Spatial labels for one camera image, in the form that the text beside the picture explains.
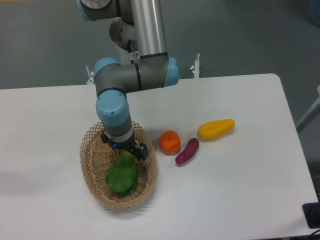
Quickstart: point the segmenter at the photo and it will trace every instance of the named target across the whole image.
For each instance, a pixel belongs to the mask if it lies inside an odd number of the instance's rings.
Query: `woven basket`
[[[86,132],[80,146],[82,173],[90,192],[102,204],[116,209],[127,209],[145,200],[155,188],[158,177],[158,163],[154,147],[142,127],[135,122],[132,122],[132,125],[135,139],[147,145],[149,156],[146,160],[135,160],[138,170],[138,187],[130,196],[119,196],[106,185],[105,173],[111,164],[121,156],[123,150],[113,151],[108,144],[101,141],[100,136],[104,128],[100,122]]]

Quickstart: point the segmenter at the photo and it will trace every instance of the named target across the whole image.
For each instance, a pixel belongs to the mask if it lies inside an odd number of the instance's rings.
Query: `purple sweet potato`
[[[188,141],[185,149],[175,158],[177,164],[183,164],[189,159],[191,159],[199,148],[199,140],[197,138],[192,138]]]

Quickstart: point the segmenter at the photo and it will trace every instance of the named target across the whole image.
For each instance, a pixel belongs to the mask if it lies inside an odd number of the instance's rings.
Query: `toy fruit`
[[[178,133],[169,130],[165,131],[159,139],[159,147],[166,155],[173,155],[180,150],[181,141]]]
[[[235,126],[233,119],[209,121],[198,128],[198,135],[203,140],[220,138]]]
[[[175,162],[179,165],[185,163],[196,154],[198,148],[199,140],[196,138],[190,139],[186,144],[185,149],[176,156]]]
[[[105,183],[107,187],[120,196],[129,196],[138,187],[138,171],[134,155],[124,151],[105,172]]]

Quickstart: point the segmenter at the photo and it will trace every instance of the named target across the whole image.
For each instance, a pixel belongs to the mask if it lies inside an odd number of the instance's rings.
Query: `blue joint cap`
[[[118,90],[107,90],[95,102],[96,114],[104,125],[117,127],[129,117],[129,103]]]
[[[120,62],[117,59],[111,57],[101,58],[99,61],[97,61],[94,65],[94,79],[96,78],[96,75],[101,69],[110,64],[120,65]]]
[[[81,13],[82,18],[83,18],[84,20],[86,20],[86,21],[92,21],[92,19],[89,18],[88,15],[86,14],[86,12],[85,12],[84,8],[82,7],[80,1],[81,1],[81,0],[76,0],[76,4],[78,5],[78,9],[79,9],[79,11],[80,11],[80,13]]]
[[[169,57],[168,72],[163,84],[163,88],[176,85],[179,82],[179,67],[177,60],[174,57]]]

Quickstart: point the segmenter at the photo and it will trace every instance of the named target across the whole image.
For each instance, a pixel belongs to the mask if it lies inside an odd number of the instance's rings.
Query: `yellow mango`
[[[217,139],[228,133],[234,126],[233,119],[208,121],[198,128],[198,136],[203,140]]]

